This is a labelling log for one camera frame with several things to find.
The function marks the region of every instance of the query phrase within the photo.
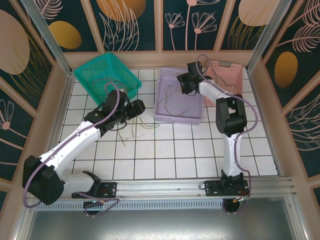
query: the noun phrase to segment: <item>robotic arm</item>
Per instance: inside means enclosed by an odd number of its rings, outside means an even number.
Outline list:
[[[248,194],[248,183],[236,163],[240,164],[241,136],[236,143],[236,136],[244,132],[247,117],[244,102],[219,91],[213,86],[213,80],[205,76],[205,81],[197,71],[196,63],[188,64],[188,72],[177,76],[182,93],[189,94],[196,91],[208,97],[216,105],[216,126],[223,138],[224,162],[220,181],[206,181],[207,196],[237,196],[241,190]]]
[[[104,185],[100,179],[89,171],[80,174],[67,175],[63,173],[66,166],[88,145],[97,141],[106,132],[110,131],[118,123],[125,123],[145,111],[145,105],[141,100],[130,102],[127,95],[120,91],[120,100],[114,114],[105,122],[91,127],[74,139],[70,138],[84,128],[92,126],[103,120],[114,109],[117,102],[117,92],[111,91],[107,95],[105,103],[89,112],[80,126],[63,142],[40,157],[29,156],[23,166],[22,186],[25,188],[28,179],[35,169],[60,146],[65,145],[33,178],[28,191],[46,205],[53,204],[60,196],[83,192],[96,197],[103,190]]]

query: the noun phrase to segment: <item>enclosure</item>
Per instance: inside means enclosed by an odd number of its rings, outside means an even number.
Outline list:
[[[3,0],[0,29],[1,239],[320,238],[320,0]],[[25,159],[98,106],[74,70],[110,52],[141,81],[134,99],[146,109],[65,172],[117,183],[119,204],[101,221],[69,196],[26,209]],[[223,168],[216,107],[200,106],[199,125],[154,116],[163,69],[185,70],[200,54],[241,65],[242,96],[258,111],[240,150],[252,195],[236,215],[199,188]]]

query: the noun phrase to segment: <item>teal plastic basket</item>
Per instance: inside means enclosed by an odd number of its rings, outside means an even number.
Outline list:
[[[73,73],[98,105],[106,101],[105,84],[108,82],[115,83],[119,89],[125,89],[129,99],[137,95],[142,85],[113,53],[98,56],[78,67]],[[107,86],[109,93],[114,89],[112,85]]]

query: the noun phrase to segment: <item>purple basket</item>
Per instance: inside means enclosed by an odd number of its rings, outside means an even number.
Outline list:
[[[192,125],[200,124],[204,97],[194,92],[189,95],[182,94],[177,76],[186,72],[185,69],[179,68],[161,69],[154,104],[154,118],[156,121]]]

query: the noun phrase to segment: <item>yellow circle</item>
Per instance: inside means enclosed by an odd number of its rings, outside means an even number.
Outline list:
[[[298,70],[298,60],[289,51],[283,52],[275,63],[274,79],[280,88],[287,88],[295,79]]]
[[[49,28],[57,43],[66,49],[76,49],[82,43],[78,30],[66,21],[55,21]]]
[[[136,18],[140,17],[146,9],[146,0],[96,0],[101,11],[110,19],[117,22],[131,21],[130,9]]]
[[[0,9],[0,69],[8,74],[22,73],[29,62],[28,35],[21,24]]]
[[[279,0],[241,0],[239,18],[245,25],[258,27],[269,22]]]

